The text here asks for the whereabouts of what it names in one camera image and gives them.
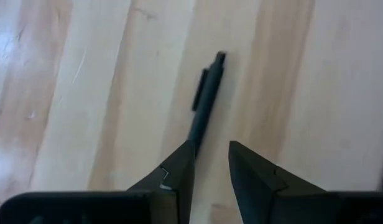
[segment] light wood table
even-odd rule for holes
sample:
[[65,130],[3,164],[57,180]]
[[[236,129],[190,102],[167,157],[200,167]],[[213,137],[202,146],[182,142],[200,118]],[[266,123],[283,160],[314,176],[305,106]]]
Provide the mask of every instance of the light wood table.
[[191,223],[241,222],[230,140],[326,190],[380,188],[383,0],[0,0],[0,204],[130,187],[186,138],[219,50]]

